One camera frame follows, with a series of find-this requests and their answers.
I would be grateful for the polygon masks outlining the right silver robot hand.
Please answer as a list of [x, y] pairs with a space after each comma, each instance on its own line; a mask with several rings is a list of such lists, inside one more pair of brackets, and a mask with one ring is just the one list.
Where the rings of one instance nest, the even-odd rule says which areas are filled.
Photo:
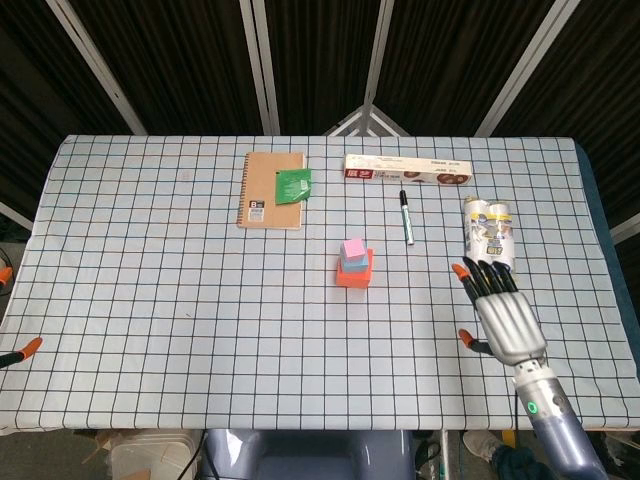
[[464, 346], [490, 355], [502, 364], [516, 366], [546, 356], [547, 341], [527, 298], [519, 291], [511, 268], [502, 262], [488, 263], [462, 258], [452, 270], [477, 313], [486, 338], [479, 340], [460, 329]]

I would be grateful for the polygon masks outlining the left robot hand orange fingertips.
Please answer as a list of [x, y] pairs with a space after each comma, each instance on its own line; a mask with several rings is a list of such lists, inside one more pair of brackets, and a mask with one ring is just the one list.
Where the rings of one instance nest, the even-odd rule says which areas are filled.
[[[4, 287], [11, 277], [13, 269], [11, 267], [1, 268], [1, 286]], [[24, 348], [17, 351], [12, 351], [7, 354], [3, 354], [0, 358], [0, 368], [4, 369], [11, 365], [21, 363], [33, 356], [42, 344], [43, 339], [41, 337], [34, 338]]]

